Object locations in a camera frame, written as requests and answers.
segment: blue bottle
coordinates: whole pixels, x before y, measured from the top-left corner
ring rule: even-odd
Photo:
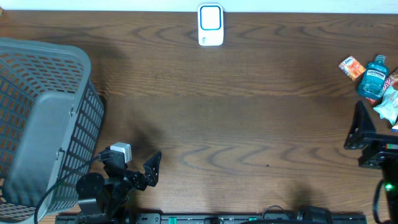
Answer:
[[[383,96],[384,80],[389,74],[389,69],[384,65],[385,59],[385,56],[378,55],[374,62],[366,66],[362,82],[358,87],[358,94],[375,100]]]

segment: green light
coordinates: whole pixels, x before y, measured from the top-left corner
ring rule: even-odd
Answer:
[[[389,190],[392,190],[394,188],[394,186],[392,184],[387,184],[385,186],[385,188],[386,188],[386,191],[389,191]]]

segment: white backdrop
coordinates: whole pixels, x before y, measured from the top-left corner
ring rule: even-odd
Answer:
[[[330,12],[398,14],[398,0],[0,0],[4,9],[194,12],[219,3],[226,12]]]

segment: wooden table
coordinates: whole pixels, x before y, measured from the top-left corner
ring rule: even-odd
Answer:
[[[253,213],[310,204],[364,212],[372,223],[381,172],[360,169],[361,152],[343,149],[359,97],[338,64],[384,54],[395,69],[398,16],[224,18],[220,47],[199,46],[196,13],[5,11],[0,36],[87,52],[107,100],[97,152],[131,143],[129,167],[141,171],[163,153],[158,185],[132,194],[132,209]],[[387,121],[371,116],[388,133]],[[92,171],[104,173],[102,164]],[[387,218],[385,201],[380,209]]]

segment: gray plastic basket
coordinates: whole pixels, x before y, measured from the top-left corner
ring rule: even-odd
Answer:
[[[90,72],[79,48],[0,38],[0,223],[33,223],[47,189],[91,159],[104,107]],[[87,172],[55,189],[39,217],[72,208]]]

